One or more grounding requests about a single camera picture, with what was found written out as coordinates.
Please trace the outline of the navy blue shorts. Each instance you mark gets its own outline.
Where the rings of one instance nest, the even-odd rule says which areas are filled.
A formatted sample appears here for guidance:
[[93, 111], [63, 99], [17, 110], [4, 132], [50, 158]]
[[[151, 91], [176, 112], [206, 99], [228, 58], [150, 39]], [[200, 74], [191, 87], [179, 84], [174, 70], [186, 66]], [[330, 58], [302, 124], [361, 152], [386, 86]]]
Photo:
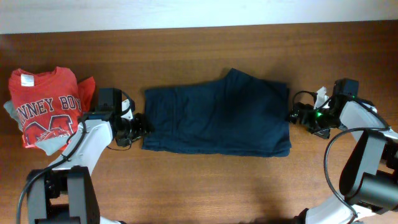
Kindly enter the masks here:
[[289, 89], [232, 68], [197, 85], [144, 92], [154, 132], [143, 149], [182, 154], [286, 157], [290, 153]]

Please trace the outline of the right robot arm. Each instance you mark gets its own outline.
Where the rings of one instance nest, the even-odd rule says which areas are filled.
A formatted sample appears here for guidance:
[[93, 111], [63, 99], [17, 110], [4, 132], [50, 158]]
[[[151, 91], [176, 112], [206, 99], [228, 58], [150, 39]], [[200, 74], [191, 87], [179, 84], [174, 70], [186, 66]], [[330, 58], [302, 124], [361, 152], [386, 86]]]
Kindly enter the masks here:
[[[322, 87], [311, 92], [314, 104], [292, 102], [289, 121], [329, 141], [323, 171], [332, 196], [321, 205], [306, 208], [292, 223], [360, 223], [361, 219], [397, 211], [397, 133], [375, 105], [358, 96], [359, 83], [339, 79], [327, 96]], [[352, 134], [356, 145], [335, 188], [328, 158], [338, 138]]]

